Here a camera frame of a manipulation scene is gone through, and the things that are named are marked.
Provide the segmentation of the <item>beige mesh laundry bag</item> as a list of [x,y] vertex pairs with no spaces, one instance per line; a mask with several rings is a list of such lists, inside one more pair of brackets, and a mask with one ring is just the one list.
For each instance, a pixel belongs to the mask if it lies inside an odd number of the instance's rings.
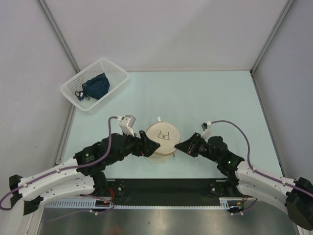
[[157,118],[157,122],[153,123],[146,130],[146,135],[149,139],[160,144],[160,147],[148,157],[148,160],[153,163],[163,163],[170,157],[175,156],[175,145],[180,143],[180,132],[171,123]]

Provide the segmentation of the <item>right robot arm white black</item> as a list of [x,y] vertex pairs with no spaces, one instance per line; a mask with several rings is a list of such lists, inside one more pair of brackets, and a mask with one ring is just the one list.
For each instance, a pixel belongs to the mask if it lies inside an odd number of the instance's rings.
[[215,162],[218,170],[229,182],[225,190],[230,196],[240,193],[266,202],[288,215],[299,227],[313,229],[313,185],[300,177],[279,177],[260,171],[244,158],[228,150],[220,136],[205,141],[194,133],[188,140],[175,145],[175,148],[189,156],[199,155]]

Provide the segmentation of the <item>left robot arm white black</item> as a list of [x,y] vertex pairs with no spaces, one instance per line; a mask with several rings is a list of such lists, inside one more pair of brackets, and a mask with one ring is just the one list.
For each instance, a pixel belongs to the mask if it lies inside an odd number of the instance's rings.
[[128,155],[149,157],[160,144],[149,139],[144,131],[139,136],[113,133],[85,147],[66,162],[31,177],[9,177],[10,205],[23,200],[25,215],[40,205],[63,197],[90,194],[104,196],[109,184],[104,174],[107,166]]

